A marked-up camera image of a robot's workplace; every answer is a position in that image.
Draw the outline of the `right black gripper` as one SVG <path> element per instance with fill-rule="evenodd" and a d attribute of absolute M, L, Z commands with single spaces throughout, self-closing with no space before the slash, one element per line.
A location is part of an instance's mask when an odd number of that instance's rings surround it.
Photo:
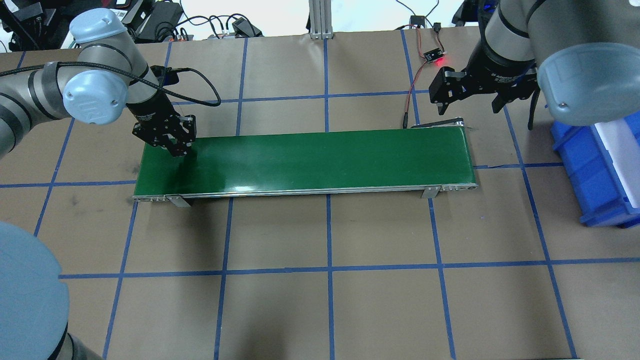
<path fill-rule="evenodd" d="M 474 50 L 467 66 L 456 71 L 441 67 L 429 85 L 429 99 L 443 116 L 451 103 L 473 95 L 496 94 L 491 102 L 494 114 L 514 100 L 538 98 L 540 87 L 533 60 L 514 61 L 486 50 Z"/>

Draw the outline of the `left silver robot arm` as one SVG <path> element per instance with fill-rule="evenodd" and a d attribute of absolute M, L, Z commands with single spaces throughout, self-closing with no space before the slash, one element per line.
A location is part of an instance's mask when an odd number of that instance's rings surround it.
<path fill-rule="evenodd" d="M 167 42 L 166 67 L 151 66 L 110 10 L 71 23 L 77 59 L 10 68 L 1 76 L 1 156 L 48 123 L 74 118 L 92 128 L 130 120 L 131 138 L 185 157 L 199 130 L 255 135 L 267 130 L 320 132 L 322 108 L 337 101 L 350 113 L 331 129 L 370 121 L 400 125 L 410 92 L 409 39 L 402 30 Z"/>

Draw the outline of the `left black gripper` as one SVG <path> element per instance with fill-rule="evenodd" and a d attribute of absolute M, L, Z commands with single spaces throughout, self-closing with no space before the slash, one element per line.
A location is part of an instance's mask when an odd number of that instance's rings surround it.
<path fill-rule="evenodd" d="M 180 116 L 176 112 L 169 115 L 134 114 L 132 134 L 152 147 L 160 147 L 172 157 L 185 157 L 192 150 L 196 139 L 197 124 L 194 115 Z"/>

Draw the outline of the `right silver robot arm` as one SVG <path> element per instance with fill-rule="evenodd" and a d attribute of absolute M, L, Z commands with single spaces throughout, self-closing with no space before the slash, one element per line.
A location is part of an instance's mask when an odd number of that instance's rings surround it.
<path fill-rule="evenodd" d="M 536 68 L 556 121 L 619 120 L 639 111 L 639 28 L 635 0 L 499 0 L 465 79 L 504 89 Z"/>

